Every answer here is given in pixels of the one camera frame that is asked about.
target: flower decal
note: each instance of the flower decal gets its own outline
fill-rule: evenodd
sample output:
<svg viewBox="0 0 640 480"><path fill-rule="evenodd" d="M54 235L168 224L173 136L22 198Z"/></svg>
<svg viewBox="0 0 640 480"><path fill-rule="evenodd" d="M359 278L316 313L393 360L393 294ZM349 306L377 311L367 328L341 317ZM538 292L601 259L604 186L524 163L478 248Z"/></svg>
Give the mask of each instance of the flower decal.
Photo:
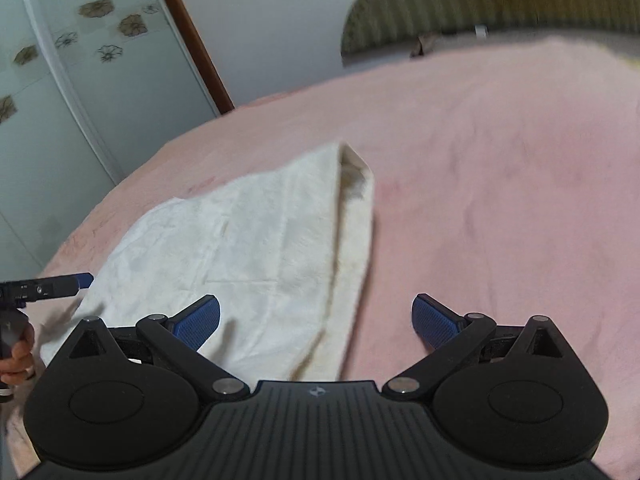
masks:
<svg viewBox="0 0 640 480"><path fill-rule="evenodd" d="M145 14L155 14L160 12L160 6L158 4L148 4L142 7L142 12Z"/></svg>
<svg viewBox="0 0 640 480"><path fill-rule="evenodd" d="M3 123L17 111L14 99L10 95L0 97L0 123Z"/></svg>
<svg viewBox="0 0 640 480"><path fill-rule="evenodd" d="M63 34L56 40L56 48L65 48L71 44L74 44L78 41L78 33L77 32L68 32Z"/></svg>
<svg viewBox="0 0 640 480"><path fill-rule="evenodd" d="M134 38L146 32L146 25L145 22L142 21L142 16L139 14L130 14L120 22L118 30L125 36Z"/></svg>
<svg viewBox="0 0 640 480"><path fill-rule="evenodd" d="M111 0L96 0L81 6L78 9L78 14L86 18L101 18L113 12L113 9L115 7Z"/></svg>
<svg viewBox="0 0 640 480"><path fill-rule="evenodd" d="M28 62L38 57L38 50L35 45L26 46L18 54L15 55L14 63L20 66L26 65Z"/></svg>
<svg viewBox="0 0 640 480"><path fill-rule="evenodd" d="M103 63L110 63L117 57L122 56L122 49L116 45L103 45L98 50L100 54L100 61Z"/></svg>

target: folded clothing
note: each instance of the folded clothing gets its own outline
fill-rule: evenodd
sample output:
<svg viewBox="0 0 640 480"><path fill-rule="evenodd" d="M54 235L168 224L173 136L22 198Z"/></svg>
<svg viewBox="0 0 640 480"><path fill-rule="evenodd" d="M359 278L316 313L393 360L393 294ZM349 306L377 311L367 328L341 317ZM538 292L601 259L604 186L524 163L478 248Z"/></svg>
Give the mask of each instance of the folded clothing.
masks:
<svg viewBox="0 0 640 480"><path fill-rule="evenodd" d="M220 328L202 355L251 386L337 380L369 261L372 195L369 168L333 143L164 202L126 233L41 358L48 364L84 316L132 326L213 294Z"/></svg>

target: finger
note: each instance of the finger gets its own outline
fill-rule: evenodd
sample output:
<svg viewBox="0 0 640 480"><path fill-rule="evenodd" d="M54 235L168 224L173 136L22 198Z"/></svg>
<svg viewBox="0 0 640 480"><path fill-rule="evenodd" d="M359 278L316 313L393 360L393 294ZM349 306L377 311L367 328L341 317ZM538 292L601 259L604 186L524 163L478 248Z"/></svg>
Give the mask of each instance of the finger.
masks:
<svg viewBox="0 0 640 480"><path fill-rule="evenodd" d="M36 339L36 333L31 323L29 323L25 327L24 332L22 333L22 338L28 343L29 350L31 351L31 349L33 349L33 344L35 343L35 339Z"/></svg>
<svg viewBox="0 0 640 480"><path fill-rule="evenodd" d="M24 339L20 339L13 348L11 348L11 357L21 359L31 353L31 347Z"/></svg>
<svg viewBox="0 0 640 480"><path fill-rule="evenodd" d="M25 355L19 359L10 358L0 361L0 373L2 374L15 374L22 372L27 368L33 366L33 356L31 354Z"/></svg>
<svg viewBox="0 0 640 480"><path fill-rule="evenodd" d="M18 372L15 374L2 374L0 376L0 381L2 381L4 384L10 384L11 386L17 386L18 384L22 384L24 381L27 380L27 375L28 373L25 372Z"/></svg>

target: pink bedsheet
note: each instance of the pink bedsheet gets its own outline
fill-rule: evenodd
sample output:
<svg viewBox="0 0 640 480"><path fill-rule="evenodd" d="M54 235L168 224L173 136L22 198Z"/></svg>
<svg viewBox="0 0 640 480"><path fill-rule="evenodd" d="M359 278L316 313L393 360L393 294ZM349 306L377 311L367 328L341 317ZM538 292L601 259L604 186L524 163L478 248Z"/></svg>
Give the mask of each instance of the pink bedsheet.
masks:
<svg viewBox="0 0 640 480"><path fill-rule="evenodd" d="M350 143L376 177L372 262L344 377L382 384L425 355L410 322L419 292L500 324L550 315L609 404L596 462L636 480L640 72L599 46L449 52L241 108L166 145L95 208L46 273L98 272L158 203L332 139ZM30 311L52 323L70 305ZM35 458L19 412L11 423L23 473Z"/></svg>

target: wooden trim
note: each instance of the wooden trim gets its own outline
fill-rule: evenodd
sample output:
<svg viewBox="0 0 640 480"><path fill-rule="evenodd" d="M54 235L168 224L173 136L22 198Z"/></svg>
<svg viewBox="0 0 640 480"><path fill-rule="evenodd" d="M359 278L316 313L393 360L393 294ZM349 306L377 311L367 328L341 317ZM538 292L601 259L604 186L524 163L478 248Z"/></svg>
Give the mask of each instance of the wooden trim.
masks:
<svg viewBox="0 0 640 480"><path fill-rule="evenodd" d="M234 109L234 104L226 92L225 86L220 80L216 67L213 66L207 49L202 43L202 38L198 34L191 17L187 12L182 0L164 0L166 6L171 12L175 25L182 36L182 40L191 54L198 72L202 76L204 84L207 86L213 101L215 102L221 114L226 114Z"/></svg>

